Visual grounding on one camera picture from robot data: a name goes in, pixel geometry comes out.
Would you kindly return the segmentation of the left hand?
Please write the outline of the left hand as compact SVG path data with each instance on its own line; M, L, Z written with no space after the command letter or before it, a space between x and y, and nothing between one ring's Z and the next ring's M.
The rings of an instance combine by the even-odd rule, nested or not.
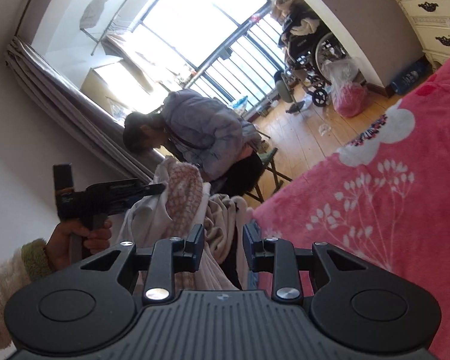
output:
M98 254L110 247L112 221L106 219L100 228L89 230L78 219L59 222L44 250L54 271L68 267L71 258L85 249Z

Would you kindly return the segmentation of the operator left forearm sleeve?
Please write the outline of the operator left forearm sleeve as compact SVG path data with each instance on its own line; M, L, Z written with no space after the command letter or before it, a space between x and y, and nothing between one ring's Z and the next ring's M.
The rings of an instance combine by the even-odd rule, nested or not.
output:
M4 317L8 300L19 289L53 273L45 246L45 240L34 240L17 249L12 258L0 263L0 350L11 344Z

